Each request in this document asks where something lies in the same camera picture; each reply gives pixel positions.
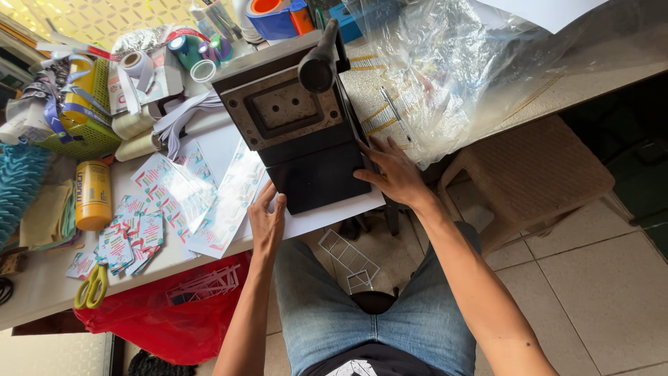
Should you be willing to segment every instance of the red plastic bag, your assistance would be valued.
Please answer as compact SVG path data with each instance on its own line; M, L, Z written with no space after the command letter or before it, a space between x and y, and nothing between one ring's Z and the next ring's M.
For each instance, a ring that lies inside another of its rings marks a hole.
M104 298L96 309L74 310L91 333L110 331L177 365L201 364L218 355L241 289L250 253L243 252ZM173 305L166 292L226 266L238 286L226 294Z

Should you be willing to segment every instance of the black base block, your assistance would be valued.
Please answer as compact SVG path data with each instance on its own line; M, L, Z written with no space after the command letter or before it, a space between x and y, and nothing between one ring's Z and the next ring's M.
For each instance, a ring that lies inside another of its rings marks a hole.
M369 183L353 176L363 168L359 147L351 140L267 167L267 172L294 215L370 192Z

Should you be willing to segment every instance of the fingers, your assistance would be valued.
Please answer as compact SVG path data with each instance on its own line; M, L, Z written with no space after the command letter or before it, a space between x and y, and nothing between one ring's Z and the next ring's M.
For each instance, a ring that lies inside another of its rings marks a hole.
M271 200L274 198L276 195L276 187L274 186L274 183L270 181L267 182L267 185L265 185L265 188L261 192L260 195L258 195L257 202L259 205L261 205L264 209L267 209L269 207L269 203Z
M383 153L388 153L388 154L392 153L392 148L388 144L381 141L380 138L370 136L369 141L371 141L371 143Z
M398 155L405 154L403 150L399 147L399 145L397 145L397 143L394 141L394 138L392 138L392 136L387 136L387 144L394 151L395 154Z
M377 173L372 173L367 169L355 170L353 172L353 176L358 178L359 180L364 180L368 181L369 183L373 183L377 185L379 188L381 187L381 185L385 185L386 182L385 177Z
M371 159L373 162L381 166L386 162L387 156L385 156L383 153L369 148L360 140L357 140L357 144L359 145L359 148L362 150L362 153L364 153L364 155L369 157L369 159Z
M288 198L284 193L279 193L274 201L274 216L283 218L285 216L285 206L288 203Z
M263 194L267 189L269 189L269 187L271 187L272 184L273 184L273 182L271 181L271 179L269 179L269 180L267 181L267 183L265 183L265 186L262 187L262 189L260 189L260 193L257 194L257 197L259 198L260 196L262 196L262 194Z

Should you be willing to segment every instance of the yellow cloth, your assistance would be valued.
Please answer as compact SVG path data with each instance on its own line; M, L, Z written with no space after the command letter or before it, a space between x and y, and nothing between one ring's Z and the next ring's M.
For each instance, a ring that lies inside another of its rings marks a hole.
M34 248L63 239L63 211L72 194L72 180L60 185L44 185L21 220L19 245Z

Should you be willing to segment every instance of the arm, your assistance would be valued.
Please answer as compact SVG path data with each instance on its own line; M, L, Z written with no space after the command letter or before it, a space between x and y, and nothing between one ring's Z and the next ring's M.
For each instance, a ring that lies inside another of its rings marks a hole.
M424 185L414 163L388 137L375 151L362 151L383 173L354 172L388 197L415 211L429 236L462 316L496 376L557 376L512 296L487 263L461 235L438 198Z
M262 376L265 372L269 285L276 250L283 238L287 203L285 195L279 194L274 203L274 213L269 213L267 208L275 195L276 188L270 180L260 191L258 199L248 207L250 227L253 229L253 258L218 354L214 376Z

